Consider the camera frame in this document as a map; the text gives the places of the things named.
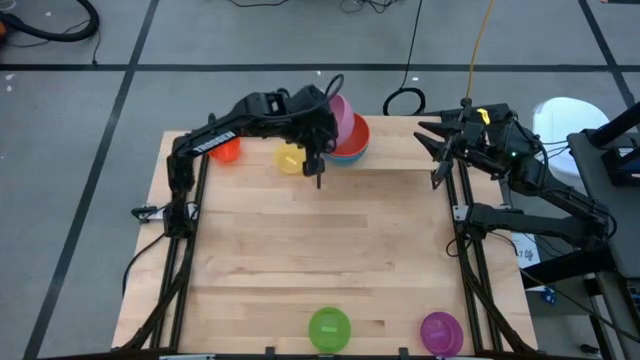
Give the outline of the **small yellow bowl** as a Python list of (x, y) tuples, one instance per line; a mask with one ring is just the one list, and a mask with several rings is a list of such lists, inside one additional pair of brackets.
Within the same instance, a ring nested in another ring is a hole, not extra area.
[(292, 144), (280, 144), (274, 152), (274, 163), (284, 174), (299, 175), (303, 172), (303, 163), (306, 160), (305, 150)]

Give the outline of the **small purple bowl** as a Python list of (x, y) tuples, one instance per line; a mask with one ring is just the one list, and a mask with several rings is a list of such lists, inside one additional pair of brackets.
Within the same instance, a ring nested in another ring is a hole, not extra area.
[(420, 326), (420, 338), (430, 353), (444, 357), (458, 355), (464, 344), (460, 323), (446, 312), (427, 315)]

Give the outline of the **large blue bowl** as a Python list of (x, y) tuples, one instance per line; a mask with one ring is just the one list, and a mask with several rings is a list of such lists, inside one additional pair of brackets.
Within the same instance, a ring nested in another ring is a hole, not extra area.
[(366, 150), (367, 148), (363, 148), (361, 151), (349, 156), (339, 155), (336, 153), (324, 154), (324, 158), (338, 166), (351, 166), (363, 157), (363, 155), (366, 153)]

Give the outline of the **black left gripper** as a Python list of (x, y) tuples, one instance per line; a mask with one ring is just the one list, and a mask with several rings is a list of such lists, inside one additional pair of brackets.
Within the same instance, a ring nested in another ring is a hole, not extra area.
[[(336, 150), (338, 129), (336, 119), (328, 104), (327, 96), (315, 85), (307, 85), (285, 101), (290, 122), (284, 139), (303, 147), (332, 153)], [(317, 176), (325, 171), (320, 152), (305, 149), (304, 176)]]

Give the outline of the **white plastic chair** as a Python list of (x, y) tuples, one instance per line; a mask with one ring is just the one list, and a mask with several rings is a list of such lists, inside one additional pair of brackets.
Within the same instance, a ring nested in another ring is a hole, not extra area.
[(568, 97), (556, 97), (538, 104), (533, 110), (533, 132), (543, 142), (549, 167), (555, 173), (578, 174), (569, 154), (567, 137), (584, 129), (597, 129), (609, 122), (595, 105)]

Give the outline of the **black box on side table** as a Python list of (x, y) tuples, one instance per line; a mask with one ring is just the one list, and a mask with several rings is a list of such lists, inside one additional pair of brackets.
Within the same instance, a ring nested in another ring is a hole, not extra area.
[(601, 158), (614, 186), (640, 187), (640, 147), (613, 147)]

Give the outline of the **wooden shelf with black legs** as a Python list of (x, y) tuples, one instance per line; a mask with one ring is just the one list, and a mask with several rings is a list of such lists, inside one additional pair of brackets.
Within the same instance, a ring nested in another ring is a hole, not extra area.
[(414, 133), (420, 132), (435, 138), (435, 134), (418, 123), (441, 123), (440, 116), (364, 115), (363, 118), (370, 130), (369, 145), (364, 154), (352, 165), (338, 165), (326, 158), (326, 170), (321, 175), (322, 185), (332, 177), (353, 171), (432, 171), (438, 167)]

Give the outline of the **white paper sheet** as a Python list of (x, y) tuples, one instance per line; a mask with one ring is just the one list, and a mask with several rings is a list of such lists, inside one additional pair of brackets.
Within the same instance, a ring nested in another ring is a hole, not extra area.
[(522, 269), (540, 263), (536, 243), (522, 233), (513, 233), (512, 241), (516, 247), (518, 266)]

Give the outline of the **large red bowl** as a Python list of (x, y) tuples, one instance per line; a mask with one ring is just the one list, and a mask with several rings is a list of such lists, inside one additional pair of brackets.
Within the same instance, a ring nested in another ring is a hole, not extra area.
[(329, 154), (338, 160), (356, 160), (367, 150), (370, 141), (370, 128), (366, 120), (359, 114), (354, 115), (354, 127), (344, 143)]

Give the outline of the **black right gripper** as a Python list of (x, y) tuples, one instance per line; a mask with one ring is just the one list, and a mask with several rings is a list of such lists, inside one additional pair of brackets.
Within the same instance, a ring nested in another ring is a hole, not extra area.
[[(489, 112), (490, 125), (485, 125), (477, 108)], [(414, 137), (434, 160), (454, 159), (476, 168), (511, 168), (515, 164), (515, 112), (505, 103), (448, 110), (447, 122), (418, 123), (420, 127), (447, 142), (436, 141), (422, 133)]]

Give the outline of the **large pink bowl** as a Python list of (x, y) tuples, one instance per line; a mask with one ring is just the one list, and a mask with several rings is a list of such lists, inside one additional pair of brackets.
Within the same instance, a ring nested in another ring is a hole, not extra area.
[(330, 100), (329, 105), (337, 123), (338, 137), (336, 143), (341, 146), (347, 142), (353, 132), (355, 126), (354, 111), (350, 102), (340, 94), (335, 95)]

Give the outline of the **grey side table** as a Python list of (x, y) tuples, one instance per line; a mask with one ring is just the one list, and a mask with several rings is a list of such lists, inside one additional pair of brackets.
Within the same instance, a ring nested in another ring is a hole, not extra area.
[(615, 147), (635, 146), (634, 165), (640, 170), (640, 101), (597, 130), (568, 136), (570, 149), (588, 195), (604, 203), (617, 222), (608, 242), (615, 268), (595, 273), (613, 324), (637, 339), (618, 337), (623, 360), (640, 360), (640, 312), (629, 292), (640, 291), (640, 186), (618, 186), (611, 182), (603, 155)]

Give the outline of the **small green bowl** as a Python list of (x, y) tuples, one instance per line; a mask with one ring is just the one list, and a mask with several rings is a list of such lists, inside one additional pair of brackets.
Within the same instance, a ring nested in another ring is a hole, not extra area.
[(340, 352), (348, 345), (351, 333), (349, 317), (336, 307), (317, 310), (308, 323), (309, 339), (320, 353)]

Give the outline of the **small orange bowl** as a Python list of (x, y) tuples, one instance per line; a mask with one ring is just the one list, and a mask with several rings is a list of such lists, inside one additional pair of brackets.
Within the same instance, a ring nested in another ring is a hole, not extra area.
[(208, 155), (218, 163), (229, 164), (241, 155), (241, 139), (234, 138), (208, 152)]

